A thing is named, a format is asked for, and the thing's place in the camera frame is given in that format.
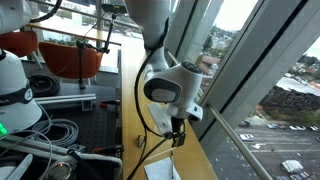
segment black cable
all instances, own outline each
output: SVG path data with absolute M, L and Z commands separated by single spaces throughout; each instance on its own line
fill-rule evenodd
M 100 17 L 100 19 L 99 19 L 99 20 L 86 32 L 86 34 L 81 38 L 81 41 L 83 41 L 84 38 L 87 36 L 87 34 L 102 20 L 102 18 L 103 18 L 103 16 L 104 16 L 105 14 L 106 14 L 106 12 L 102 14 L 102 16 Z
M 147 134 L 147 129 L 144 128 L 144 144 L 143 144 L 143 148 L 142 148 L 142 152 L 141 152 L 141 155 L 140 155 L 140 158 L 139 158 L 139 161 L 142 160 L 142 157 L 143 157 L 143 154 L 144 154 L 144 151 L 146 150 L 146 147 L 147 147 L 147 140 L 148 140 L 148 134 Z
M 85 160 L 83 160 L 74 150 L 69 149 L 67 154 L 72 156 L 77 163 L 79 163 L 84 169 L 86 169 L 95 180 L 103 180 L 103 178 L 98 174 Z
M 138 97 L 138 86 L 139 86 L 139 81 L 140 81 L 140 77 L 142 74 L 142 71 L 145 69 L 146 65 L 149 63 L 151 57 L 153 56 L 153 54 L 160 49 L 161 47 L 163 47 L 163 43 L 164 40 L 167 36 L 168 33 L 168 28 L 169 28 L 169 18 L 166 20 L 166 24 L 165 24 L 165 28 L 164 28 L 164 33 L 162 34 L 162 36 L 160 37 L 160 41 L 158 42 L 157 45 L 155 45 L 154 47 L 148 47 L 145 45 L 145 49 L 150 50 L 151 52 L 147 55 L 147 58 L 144 60 L 143 64 L 141 65 L 138 74 L 136 76 L 136 80 L 134 83 L 134 99 L 135 99 L 135 105 L 136 105 L 136 110 L 138 112 L 139 118 L 141 120 L 141 123 L 143 125 L 143 128 L 147 129 L 148 131 L 152 132 L 154 135 L 162 137 L 162 135 L 154 132 L 151 128 L 149 128 L 149 126 L 147 125 L 147 123 L 145 122 L 143 115 L 141 113 L 141 109 L 140 109 L 140 104 L 139 104 L 139 97 Z
M 142 159 L 141 161 L 138 162 L 138 164 L 136 165 L 136 167 L 133 169 L 133 171 L 131 172 L 131 174 L 129 175 L 129 177 L 127 178 L 128 180 L 131 180 L 136 171 L 138 170 L 138 168 L 140 167 L 140 165 L 149 157 L 149 155 L 151 153 L 153 153 L 154 150 L 156 150 L 159 146 L 161 146 L 164 142 L 166 142 L 168 139 L 170 139 L 171 136 L 166 137 L 165 139 L 161 140 L 157 145 L 155 145 Z
M 141 123 L 143 125 L 143 128 L 147 129 L 148 131 L 152 132 L 154 135 L 162 137 L 162 135 L 154 132 L 152 129 L 149 128 L 149 126 L 147 125 L 146 121 L 144 120 L 144 117 L 141 113 L 141 109 L 140 109 L 140 104 L 139 104 L 139 96 L 138 96 L 138 86 L 139 86 L 139 81 L 140 81 L 140 77 L 142 74 L 142 71 L 145 69 L 146 65 L 148 64 L 149 60 L 151 59 L 152 55 L 155 53 L 156 50 L 152 50 L 150 52 L 150 54 L 148 54 L 146 60 L 143 62 L 143 64 L 141 65 L 135 83 L 134 83 L 134 99 L 135 99 L 135 105 L 136 105 L 136 109 L 139 115 L 139 118 L 141 120 Z
M 55 78 L 34 75 L 28 80 L 34 97 L 54 96 L 60 91 L 60 83 Z
M 31 19 L 30 23 L 37 23 L 37 22 L 41 22 L 41 21 L 44 21 L 44 20 L 51 18 L 60 8 L 61 2 L 62 2 L 62 0 L 57 0 L 56 4 L 54 5 L 54 7 L 52 8 L 52 10 L 50 12 L 48 12 L 47 14 L 45 14 L 42 17 L 37 17 L 37 18 Z

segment white cable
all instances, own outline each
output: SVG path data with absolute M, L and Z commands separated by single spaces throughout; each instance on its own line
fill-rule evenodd
M 62 138 L 58 140 L 51 140 L 51 143 L 56 146 L 60 147 L 68 147 L 71 144 L 73 144 L 77 138 L 78 138 L 78 132 L 79 128 L 78 125 L 70 120 L 67 119 L 51 119 L 51 117 L 48 115 L 47 111 L 39 104 L 37 103 L 38 106 L 42 109 L 42 111 L 45 113 L 47 116 L 48 120 L 47 121 L 40 121 L 36 123 L 33 126 L 34 131 L 41 132 L 43 134 L 47 134 L 50 131 L 50 128 L 55 126 L 55 127 L 60 127 L 65 130 L 65 134 L 63 135 Z M 39 135 L 34 137 L 34 140 L 40 141 L 45 143 L 46 141 L 41 139 Z
M 13 135 L 13 134 L 18 134 L 18 133 L 22 133 L 22 132 L 29 132 L 29 133 L 33 133 L 32 135 L 29 135 L 29 136 L 26 136 L 24 137 L 23 139 L 21 139 L 20 141 L 17 141 L 15 142 L 14 144 L 12 144 L 11 146 L 9 146 L 8 148 L 6 148 L 1 154 L 0 154 L 0 157 L 3 156 L 6 152 L 8 152 L 11 148 L 13 148 L 14 146 L 22 143 L 23 141 L 25 141 L 26 139 L 28 138 L 31 138 L 35 135 L 40 135 L 42 137 L 44 137 L 47 142 L 48 142 L 48 145 L 50 147 L 50 156 L 49 156 L 49 160 L 48 160 L 48 164 L 47 164 L 47 167 L 46 167 L 46 170 L 42 173 L 42 175 L 40 176 L 40 180 L 43 178 L 43 176 L 47 173 L 47 171 L 49 170 L 49 167 L 50 167 L 50 164 L 51 164 L 51 160 L 52 160 L 52 144 L 51 144 L 51 141 L 49 140 L 49 138 L 47 136 L 45 136 L 44 134 L 40 133 L 40 132 L 37 132 L 37 131 L 34 131 L 34 130 L 23 130 L 23 131 L 19 131 L 19 132 L 14 132 L 14 133 L 11 133 L 11 134 L 8 134 L 4 137 L 1 138 L 1 140 L 5 139 L 6 137 L 8 137 L 9 135 Z
M 123 164 L 122 164 L 122 160 L 120 158 L 116 158 L 116 157 L 112 157 L 112 156 L 102 156 L 99 154 L 82 154 L 82 153 L 79 154 L 79 156 L 82 159 L 86 159 L 86 160 L 102 160 L 102 161 L 115 162 L 115 163 L 119 164 L 119 172 L 118 172 L 117 176 L 120 177 L 120 175 L 121 175 Z

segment paper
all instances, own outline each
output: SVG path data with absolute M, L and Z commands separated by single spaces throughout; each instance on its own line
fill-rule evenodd
M 169 157 L 144 166 L 144 170 L 148 180 L 181 180 L 176 168 L 173 166 L 172 169 L 172 161 Z

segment black panel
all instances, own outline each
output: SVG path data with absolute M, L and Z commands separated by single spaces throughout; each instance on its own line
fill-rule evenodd
M 115 14 L 125 14 L 127 9 L 125 6 L 113 5 L 113 4 L 102 4 L 101 8 L 106 13 L 115 13 Z
M 197 73 L 197 74 L 201 74 L 201 71 L 197 68 L 196 65 L 189 63 L 189 62 L 182 62 L 181 65 L 188 69 L 191 72 Z
M 152 79 L 150 81 L 148 81 L 145 86 L 144 86 L 144 94 L 146 95 L 146 97 L 152 101 L 156 101 L 154 99 L 152 99 L 152 92 L 156 89 L 166 89 L 168 91 L 173 91 L 176 93 L 176 96 L 174 97 L 174 99 L 170 102 L 174 102 L 177 101 L 180 97 L 181 94 L 181 87 L 178 86 L 175 83 L 172 83 L 170 81 L 166 81 L 163 79 Z

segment coiled cable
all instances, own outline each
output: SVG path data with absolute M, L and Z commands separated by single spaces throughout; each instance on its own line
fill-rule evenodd
M 60 90 L 60 83 L 57 79 L 44 75 L 28 77 L 34 97 L 48 97 L 56 95 Z
M 68 147 L 72 145 L 78 138 L 79 127 L 76 123 L 67 119 L 51 119 L 46 110 L 38 104 L 42 111 L 47 116 L 48 120 L 40 121 L 33 125 L 32 130 L 47 134 L 52 127 L 58 127 L 64 129 L 64 134 L 60 139 L 50 140 L 53 145 L 60 147 Z M 46 140 L 41 138 L 39 135 L 35 135 L 34 140 L 46 143 Z

